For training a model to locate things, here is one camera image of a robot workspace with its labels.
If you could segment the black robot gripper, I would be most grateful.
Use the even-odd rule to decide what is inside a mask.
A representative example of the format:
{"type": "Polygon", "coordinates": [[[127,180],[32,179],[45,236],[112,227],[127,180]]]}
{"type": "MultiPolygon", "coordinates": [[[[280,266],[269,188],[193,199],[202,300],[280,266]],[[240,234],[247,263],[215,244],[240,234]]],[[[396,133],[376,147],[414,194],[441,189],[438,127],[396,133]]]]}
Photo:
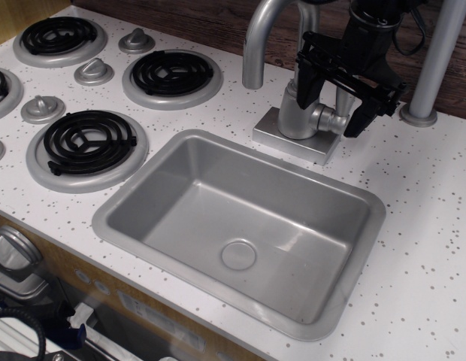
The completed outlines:
{"type": "Polygon", "coordinates": [[[305,32],[297,54],[297,103],[305,110],[326,81],[361,99],[344,131],[357,138],[378,115],[392,115],[407,84],[386,61],[394,26],[350,19],[341,38],[305,32]]]}

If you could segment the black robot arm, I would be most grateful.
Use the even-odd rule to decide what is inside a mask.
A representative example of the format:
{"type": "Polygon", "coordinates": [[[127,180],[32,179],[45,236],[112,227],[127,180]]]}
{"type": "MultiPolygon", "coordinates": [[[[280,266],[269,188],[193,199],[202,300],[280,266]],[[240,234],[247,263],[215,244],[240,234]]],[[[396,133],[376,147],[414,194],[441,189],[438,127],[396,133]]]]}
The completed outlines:
{"type": "Polygon", "coordinates": [[[399,1],[352,1],[342,38],[305,32],[296,59],[298,106],[305,109],[313,104],[328,81],[362,101],[343,132],[345,137],[356,138],[376,117],[393,115],[408,90],[386,61],[401,18],[399,1]]]}

